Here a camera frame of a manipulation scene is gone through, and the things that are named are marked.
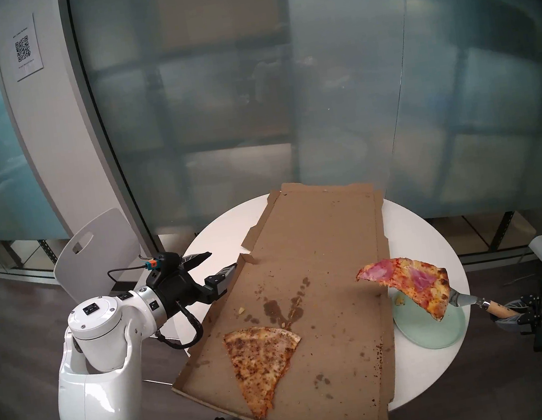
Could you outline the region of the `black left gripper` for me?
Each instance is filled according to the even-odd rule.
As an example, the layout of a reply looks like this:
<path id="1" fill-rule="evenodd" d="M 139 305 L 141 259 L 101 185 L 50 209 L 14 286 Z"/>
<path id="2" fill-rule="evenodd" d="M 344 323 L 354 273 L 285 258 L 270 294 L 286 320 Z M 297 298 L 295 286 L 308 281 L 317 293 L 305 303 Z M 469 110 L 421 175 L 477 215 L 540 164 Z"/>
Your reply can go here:
<path id="1" fill-rule="evenodd" d="M 211 252 L 185 255 L 181 259 L 183 271 L 152 275 L 155 295 L 166 313 L 179 311 L 179 306 L 187 307 L 205 301 L 207 290 L 196 283 L 187 271 L 196 268 L 210 256 Z M 205 278 L 204 285 L 210 291 L 209 300 L 219 299 L 227 292 L 237 266 L 237 263 L 233 263 Z"/>

